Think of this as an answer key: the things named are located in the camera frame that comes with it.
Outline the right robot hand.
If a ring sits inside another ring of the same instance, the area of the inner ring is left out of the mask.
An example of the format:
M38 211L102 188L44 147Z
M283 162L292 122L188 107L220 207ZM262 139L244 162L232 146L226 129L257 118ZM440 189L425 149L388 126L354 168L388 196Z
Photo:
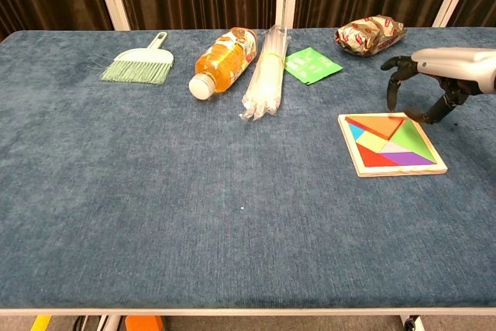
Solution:
M387 85L387 108L396 109L398 89L403 81L424 74L435 78L444 94L426 112L408 108L404 113L418 123L440 122L471 95L495 93L495 50L476 47L434 47L415 51L410 56L392 57L381 70L397 70Z

